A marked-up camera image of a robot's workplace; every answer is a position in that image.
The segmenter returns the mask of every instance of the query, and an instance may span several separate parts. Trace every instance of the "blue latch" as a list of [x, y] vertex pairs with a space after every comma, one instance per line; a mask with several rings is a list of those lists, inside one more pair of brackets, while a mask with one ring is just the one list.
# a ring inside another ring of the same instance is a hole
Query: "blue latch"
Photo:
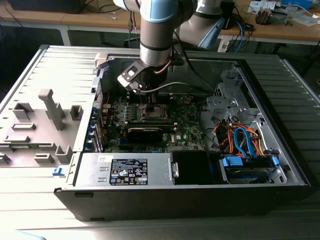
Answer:
[[52, 176], [64, 176], [64, 175], [65, 175], [64, 169], [59, 166], [56, 167], [52, 173]]
[[224, 167], [242, 167], [244, 165], [239, 156], [226, 156], [222, 159], [222, 163]]
[[274, 165], [275, 166], [278, 166], [280, 163], [279, 163], [279, 160], [278, 160], [278, 158], [276, 157], [276, 156], [273, 156], [272, 157], [272, 161], [273, 161], [273, 163], [274, 163]]

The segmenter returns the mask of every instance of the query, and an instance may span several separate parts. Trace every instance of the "power supply label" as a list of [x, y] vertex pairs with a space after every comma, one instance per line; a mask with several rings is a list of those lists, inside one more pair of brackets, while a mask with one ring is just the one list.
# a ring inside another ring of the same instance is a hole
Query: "power supply label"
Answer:
[[147, 185], [147, 159], [112, 159], [111, 185]]

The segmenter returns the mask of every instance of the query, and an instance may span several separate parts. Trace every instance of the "table leg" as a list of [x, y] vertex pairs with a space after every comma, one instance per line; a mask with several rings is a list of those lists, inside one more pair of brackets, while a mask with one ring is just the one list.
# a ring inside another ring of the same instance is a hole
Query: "table leg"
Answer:
[[227, 51], [229, 42], [232, 40], [234, 36], [233, 35], [222, 35], [221, 41], [219, 44], [218, 52], [219, 53], [225, 53]]
[[65, 46], [71, 46], [68, 30], [68, 27], [65, 25], [59, 26], [59, 31], [62, 37], [63, 45]]

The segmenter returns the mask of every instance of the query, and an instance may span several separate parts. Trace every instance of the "green circuit board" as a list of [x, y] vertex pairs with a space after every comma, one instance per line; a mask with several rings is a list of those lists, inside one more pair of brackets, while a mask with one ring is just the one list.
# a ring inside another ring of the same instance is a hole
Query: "green circuit board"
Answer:
[[[156, 111], [145, 113], [144, 104], [129, 103], [119, 98], [110, 106], [111, 121], [105, 128], [107, 144], [104, 151], [167, 153], [173, 150], [204, 150], [205, 142], [198, 124], [197, 106], [197, 102], [190, 96], [173, 96], [170, 103], [159, 104], [155, 107]], [[152, 144], [128, 143], [126, 133], [132, 127], [160, 128], [163, 130], [162, 141]]]

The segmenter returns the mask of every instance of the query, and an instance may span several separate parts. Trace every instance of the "motherboard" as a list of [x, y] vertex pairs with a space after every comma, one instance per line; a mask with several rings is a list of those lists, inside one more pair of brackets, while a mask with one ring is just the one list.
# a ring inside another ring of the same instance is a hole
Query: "motherboard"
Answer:
[[119, 97], [102, 112], [106, 153], [167, 153], [204, 150], [198, 123], [199, 103], [192, 96], [168, 96], [151, 107]]

